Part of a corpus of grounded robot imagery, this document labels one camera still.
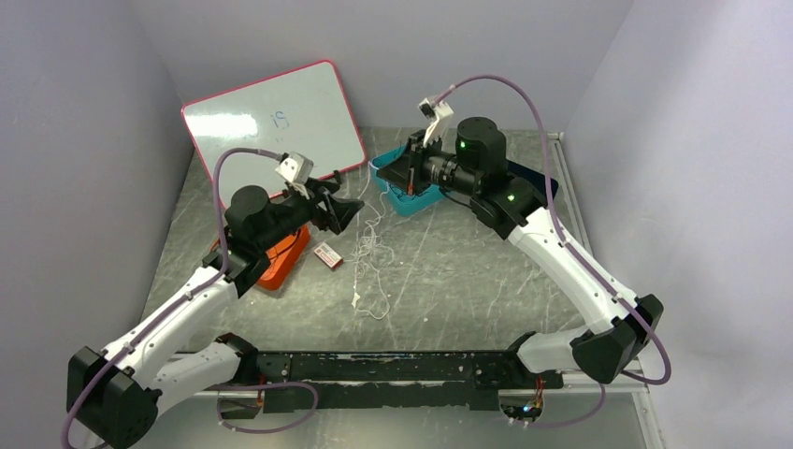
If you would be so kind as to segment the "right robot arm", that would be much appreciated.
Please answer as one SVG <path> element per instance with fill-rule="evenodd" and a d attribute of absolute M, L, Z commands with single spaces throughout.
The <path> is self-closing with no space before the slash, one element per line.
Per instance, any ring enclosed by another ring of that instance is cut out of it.
<path fill-rule="evenodd" d="M 453 152 L 443 150 L 440 138 L 425 142 L 418 131 L 377 175 L 412 196 L 433 186 L 466 196 L 477 220 L 537 263 L 583 317 L 579 328 L 519 342 L 504 364 L 512 385 L 529 386 L 541 372 L 556 369 L 577 369 L 609 384 L 646 347 L 663 305 L 609 275 L 554 219 L 551 196 L 514 166 L 497 125 L 472 117 L 458 125 Z"/>

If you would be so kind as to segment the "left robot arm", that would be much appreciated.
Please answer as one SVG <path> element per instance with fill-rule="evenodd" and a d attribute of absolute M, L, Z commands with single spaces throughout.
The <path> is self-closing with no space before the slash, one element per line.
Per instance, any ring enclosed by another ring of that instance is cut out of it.
<path fill-rule="evenodd" d="M 67 368 L 67 415 L 60 444 L 71 447 L 80 423 L 101 448 L 129 448 L 165 412 L 214 385 L 244 389 L 259 374 L 258 351 L 226 334 L 181 360 L 172 355 L 210 314 L 243 297 L 269 268 L 268 251 L 308 223 L 335 234 L 347 228 L 364 203 L 339 198 L 338 187 L 309 179 L 274 203 L 264 188 L 238 189 L 219 206 L 218 244 L 169 300 L 102 350 L 83 347 Z"/>

